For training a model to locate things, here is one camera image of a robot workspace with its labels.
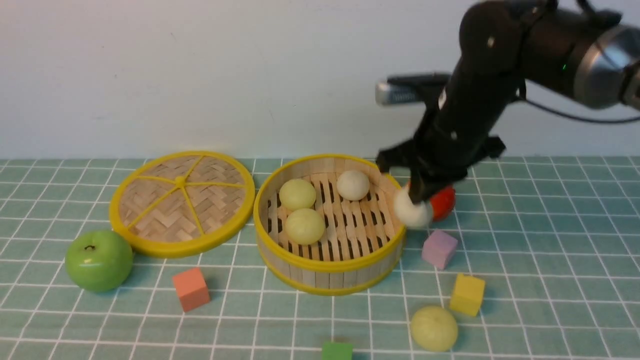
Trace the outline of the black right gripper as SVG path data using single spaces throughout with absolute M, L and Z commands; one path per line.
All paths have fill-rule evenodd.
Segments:
M 392 168 L 409 170 L 409 199 L 413 204 L 427 203 L 445 188 L 467 177 L 469 167 L 503 155 L 505 142 L 471 123 L 442 129 L 439 110 L 424 111 L 418 128 L 408 139 L 382 148 L 375 164 L 382 173 Z

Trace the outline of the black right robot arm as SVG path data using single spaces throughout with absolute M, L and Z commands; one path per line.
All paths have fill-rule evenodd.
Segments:
M 527 81 L 588 109 L 638 109 L 639 28 L 622 23 L 620 12 L 595 10 L 587 0 L 577 5 L 581 12 L 556 0 L 469 7 L 451 73 L 394 75 L 375 87 L 379 105 L 425 104 L 413 136 L 378 152 L 378 169 L 409 169 L 409 200 L 429 201 L 471 167 L 505 152 L 490 132 L 508 105 L 528 100 Z

